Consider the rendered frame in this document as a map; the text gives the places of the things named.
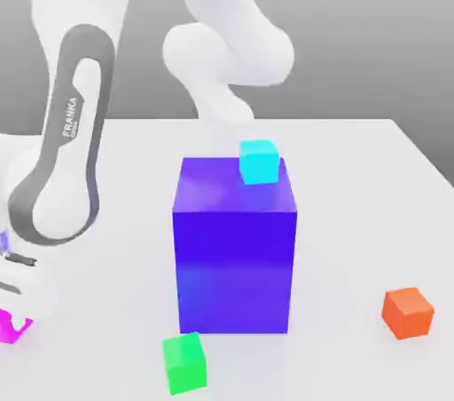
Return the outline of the large blue box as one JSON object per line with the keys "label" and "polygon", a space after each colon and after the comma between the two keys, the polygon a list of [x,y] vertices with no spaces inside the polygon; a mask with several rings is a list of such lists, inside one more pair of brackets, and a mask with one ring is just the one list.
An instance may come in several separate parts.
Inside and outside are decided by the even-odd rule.
{"label": "large blue box", "polygon": [[286,165],[245,185],[236,158],[185,157],[172,209],[183,334],[288,330],[297,207]]}

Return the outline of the small green cube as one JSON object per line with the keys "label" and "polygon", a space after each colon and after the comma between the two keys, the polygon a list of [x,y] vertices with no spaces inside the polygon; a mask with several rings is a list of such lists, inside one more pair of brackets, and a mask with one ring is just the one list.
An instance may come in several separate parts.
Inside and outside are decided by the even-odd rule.
{"label": "small green cube", "polygon": [[207,386],[207,360],[198,332],[165,339],[162,350],[171,395]]}

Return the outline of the small orange cube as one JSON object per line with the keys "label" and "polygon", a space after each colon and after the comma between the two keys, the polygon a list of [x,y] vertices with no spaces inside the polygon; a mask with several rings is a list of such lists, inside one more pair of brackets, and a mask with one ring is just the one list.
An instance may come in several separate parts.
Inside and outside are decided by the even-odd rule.
{"label": "small orange cube", "polygon": [[397,340],[428,335],[434,306],[416,287],[387,291],[381,317]]}

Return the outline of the small magenta cube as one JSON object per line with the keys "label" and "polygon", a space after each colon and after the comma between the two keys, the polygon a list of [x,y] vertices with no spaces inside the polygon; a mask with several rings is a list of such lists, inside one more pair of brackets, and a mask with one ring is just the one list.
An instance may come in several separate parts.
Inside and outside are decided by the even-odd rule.
{"label": "small magenta cube", "polygon": [[20,329],[15,329],[12,324],[12,315],[0,309],[0,343],[15,344],[33,323],[32,319],[27,318]]}

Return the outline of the small cyan cube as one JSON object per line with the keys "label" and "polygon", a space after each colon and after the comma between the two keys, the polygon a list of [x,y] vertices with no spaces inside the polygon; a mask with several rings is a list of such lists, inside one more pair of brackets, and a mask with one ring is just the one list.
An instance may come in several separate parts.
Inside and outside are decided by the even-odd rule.
{"label": "small cyan cube", "polygon": [[279,163],[278,149],[271,140],[240,142],[239,171],[245,185],[275,184]]}

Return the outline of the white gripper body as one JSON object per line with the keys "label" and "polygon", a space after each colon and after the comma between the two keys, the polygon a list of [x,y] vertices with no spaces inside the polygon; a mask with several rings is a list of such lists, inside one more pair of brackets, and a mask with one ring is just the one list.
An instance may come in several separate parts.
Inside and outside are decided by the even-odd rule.
{"label": "white gripper body", "polygon": [[45,265],[0,264],[0,309],[13,317],[41,320],[52,314],[58,300]]}

